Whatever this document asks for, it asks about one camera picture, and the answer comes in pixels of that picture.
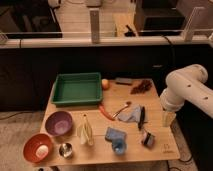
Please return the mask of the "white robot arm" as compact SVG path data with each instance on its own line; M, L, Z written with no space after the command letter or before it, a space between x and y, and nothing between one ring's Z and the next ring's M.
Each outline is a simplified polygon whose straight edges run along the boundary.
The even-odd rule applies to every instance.
M170 72L165 79L166 88L160 94L164 110L162 125L169 127L186 101L189 101L213 120L213 90L205 83L207 70L200 64L192 64Z

